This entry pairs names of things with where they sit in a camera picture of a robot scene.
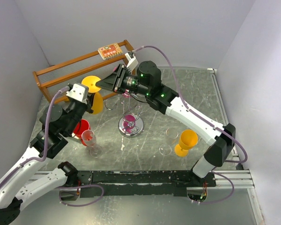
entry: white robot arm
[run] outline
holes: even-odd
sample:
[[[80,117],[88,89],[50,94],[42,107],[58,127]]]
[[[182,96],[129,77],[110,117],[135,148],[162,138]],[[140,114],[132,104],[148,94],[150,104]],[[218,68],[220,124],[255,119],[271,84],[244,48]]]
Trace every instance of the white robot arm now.
[[[216,166],[222,166],[234,143],[224,136],[218,129],[208,126],[206,122],[199,119],[181,103],[178,94],[161,83],[161,71],[151,61],[142,62],[137,75],[131,75],[135,69],[137,60],[133,54],[127,53],[129,66],[119,65],[118,68],[107,78],[96,83],[96,86],[106,90],[124,93],[129,90],[146,97],[148,104],[155,110],[173,117],[190,129],[194,130],[210,146],[204,156],[190,170],[193,177],[204,178]],[[31,202],[53,190],[54,188],[68,185],[73,186],[77,176],[77,170],[68,162],[62,163],[49,175],[38,179],[30,184],[27,181],[42,166],[53,159],[59,151],[67,144],[63,137],[69,137],[79,123],[85,112],[92,113],[93,96],[87,95],[88,87],[82,84],[70,85],[67,96],[70,98],[70,106],[64,110],[55,105],[52,111],[54,119],[50,121],[50,135],[45,137],[42,130],[31,142],[21,159],[0,179],[0,222],[11,223]],[[217,128],[235,136],[235,127],[231,124],[223,124],[213,121],[191,105],[187,106],[202,118],[212,122]],[[40,118],[45,124],[46,116]],[[43,162],[32,160],[22,165],[28,158],[41,158],[44,150],[44,139],[49,139],[49,150]]]

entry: white backdrop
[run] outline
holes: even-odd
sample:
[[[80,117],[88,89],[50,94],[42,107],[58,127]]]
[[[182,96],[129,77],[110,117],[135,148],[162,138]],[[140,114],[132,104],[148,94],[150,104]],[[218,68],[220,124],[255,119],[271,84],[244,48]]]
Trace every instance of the white backdrop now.
[[[175,66],[218,68],[255,0],[16,0],[50,64],[127,39]],[[166,61],[143,50],[139,61]]]
[[[281,0],[257,0],[218,70],[268,225],[281,225]]]
[[[48,67],[14,0],[0,0],[0,178],[28,146],[42,93],[32,71]]]

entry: clear plastic cup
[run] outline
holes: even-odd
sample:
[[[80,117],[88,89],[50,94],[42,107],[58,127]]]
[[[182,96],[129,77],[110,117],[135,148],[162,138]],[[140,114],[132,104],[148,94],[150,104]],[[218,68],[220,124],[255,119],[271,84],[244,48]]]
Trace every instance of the clear plastic cup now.
[[[97,145],[97,139],[92,130],[86,130],[82,133],[82,143],[87,146],[92,157],[98,158],[102,155],[102,147]]]
[[[168,144],[162,144],[159,147],[159,152],[163,156],[168,156],[172,152],[172,147],[169,146]]]
[[[115,97],[111,97],[111,98],[108,98],[107,100],[105,100],[105,107],[106,109],[108,110],[114,110],[117,108],[117,102],[119,100],[119,97],[118,96],[115,96]]]
[[[165,131],[165,142],[168,145],[175,144],[177,140],[178,140],[178,131],[175,128],[171,127]]]

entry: gray marble surface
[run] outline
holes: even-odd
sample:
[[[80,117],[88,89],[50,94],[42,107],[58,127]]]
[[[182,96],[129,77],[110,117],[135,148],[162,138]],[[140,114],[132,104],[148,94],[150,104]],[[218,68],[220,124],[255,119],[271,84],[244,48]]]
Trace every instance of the gray marble surface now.
[[[208,190],[208,201],[224,198],[231,190]],[[86,204],[95,198],[81,198]],[[256,225],[246,189],[218,204],[191,204],[171,195],[104,196],[87,207],[66,207],[51,191],[31,203],[12,225]]]
[[[185,100],[193,107],[211,119],[225,124],[219,96],[215,90],[214,79],[205,69],[176,68],[179,85]],[[176,90],[175,82],[169,68],[162,68],[162,82]],[[83,118],[88,120],[91,129],[97,137],[97,144],[103,148],[103,154],[94,158],[88,149],[78,140],[67,138],[68,145],[41,171],[51,171],[63,161],[71,162],[78,170],[188,170],[207,150],[208,145],[199,137],[198,144],[189,151],[188,156],[178,157],[173,151],[168,156],[159,152],[159,146],[164,143],[165,131],[176,128],[179,135],[187,127],[179,121],[162,115],[151,109],[147,104],[140,103],[143,112],[144,131],[135,138],[123,137],[118,130],[118,121],[123,116],[123,104],[119,97],[115,98],[117,108],[104,110],[97,115],[86,113]],[[31,139],[41,129],[39,117],[48,106],[45,98],[42,99],[37,121]],[[235,165],[225,163],[221,170],[235,170]]]

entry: black mount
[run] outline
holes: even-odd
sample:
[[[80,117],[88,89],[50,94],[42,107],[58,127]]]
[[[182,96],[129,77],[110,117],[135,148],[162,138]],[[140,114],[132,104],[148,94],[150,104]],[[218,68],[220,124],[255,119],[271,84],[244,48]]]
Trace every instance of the black mount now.
[[[225,126],[224,131],[235,138],[236,129],[232,124],[229,123]],[[221,134],[219,137],[216,137],[215,143],[204,153],[204,158],[210,164],[221,167],[233,149],[234,144],[235,143],[230,138]]]
[[[148,104],[162,114],[165,114],[171,101],[178,96],[177,92],[161,83],[161,71],[152,61],[142,62],[136,76],[125,65],[120,64],[111,75],[98,81],[96,86],[120,94],[126,90],[142,94]]]
[[[98,184],[104,188],[104,195],[173,195],[187,196],[187,188],[215,187],[213,173],[205,178],[191,171],[79,171],[81,185]],[[98,188],[82,188],[81,198],[100,196]]]
[[[8,225],[18,217],[22,202],[22,200],[14,198],[9,206],[0,209],[0,225]]]
[[[54,158],[65,147],[68,141],[64,137],[72,136],[74,129],[81,121],[84,113],[93,112],[91,107],[94,102],[94,96],[95,94],[89,94],[86,104],[70,98],[70,104],[65,110],[60,105],[54,105],[52,107],[49,123],[48,158]],[[44,151],[44,126],[48,108],[44,110],[43,115],[39,119],[43,124],[42,130],[30,142],[30,146],[39,151],[40,157],[43,156]]]
[[[63,162],[57,166],[57,168],[61,169],[65,172],[67,176],[67,181],[65,186],[72,187],[78,183],[78,170],[69,162]]]

